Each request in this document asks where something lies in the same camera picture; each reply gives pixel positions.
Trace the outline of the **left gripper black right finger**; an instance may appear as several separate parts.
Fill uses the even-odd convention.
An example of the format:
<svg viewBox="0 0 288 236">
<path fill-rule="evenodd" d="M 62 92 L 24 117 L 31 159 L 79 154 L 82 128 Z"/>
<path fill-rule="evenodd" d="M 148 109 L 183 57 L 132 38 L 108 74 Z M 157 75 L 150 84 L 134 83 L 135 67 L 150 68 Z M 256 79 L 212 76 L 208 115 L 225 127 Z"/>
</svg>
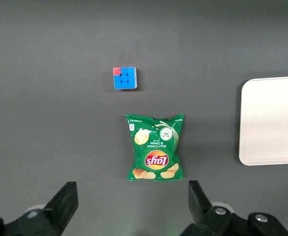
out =
<svg viewBox="0 0 288 236">
<path fill-rule="evenodd" d="M 188 206 L 194 223 L 180 236 L 226 236 L 232 213 L 223 206 L 213 206 L 197 180 L 188 184 Z"/>
</svg>

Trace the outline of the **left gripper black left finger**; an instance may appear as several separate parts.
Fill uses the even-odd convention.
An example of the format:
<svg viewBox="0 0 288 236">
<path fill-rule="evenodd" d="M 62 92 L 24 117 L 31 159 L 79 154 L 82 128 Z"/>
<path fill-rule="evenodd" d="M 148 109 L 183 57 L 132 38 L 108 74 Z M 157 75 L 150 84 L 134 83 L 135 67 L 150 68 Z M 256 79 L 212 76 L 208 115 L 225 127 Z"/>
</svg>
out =
<svg viewBox="0 0 288 236">
<path fill-rule="evenodd" d="M 78 208 L 76 182 L 67 182 L 42 208 L 4 226 L 6 236 L 60 236 Z"/>
</svg>

